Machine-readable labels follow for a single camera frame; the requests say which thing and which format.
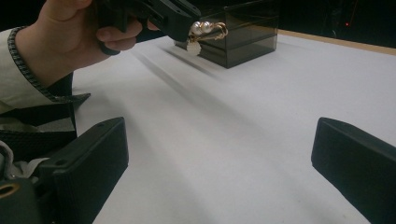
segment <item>dark background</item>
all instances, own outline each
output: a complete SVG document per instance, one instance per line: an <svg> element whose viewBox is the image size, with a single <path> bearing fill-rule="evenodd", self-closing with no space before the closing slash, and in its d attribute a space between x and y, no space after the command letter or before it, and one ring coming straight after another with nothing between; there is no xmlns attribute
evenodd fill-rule
<svg viewBox="0 0 396 224"><path fill-rule="evenodd" d="M44 2L1 1L0 30L35 22ZM396 0L281 0L279 29L396 48ZM146 30L138 40L158 36L162 33Z"/></svg>

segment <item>white surface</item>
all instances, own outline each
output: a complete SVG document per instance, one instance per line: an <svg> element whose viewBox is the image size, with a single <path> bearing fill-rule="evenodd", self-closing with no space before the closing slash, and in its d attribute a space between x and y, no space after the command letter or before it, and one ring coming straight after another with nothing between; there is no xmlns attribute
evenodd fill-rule
<svg viewBox="0 0 396 224"><path fill-rule="evenodd" d="M278 37L232 69L168 37L75 75L79 133L125 117L130 166L95 224L367 223L311 165L317 121L396 146L396 57Z"/></svg>

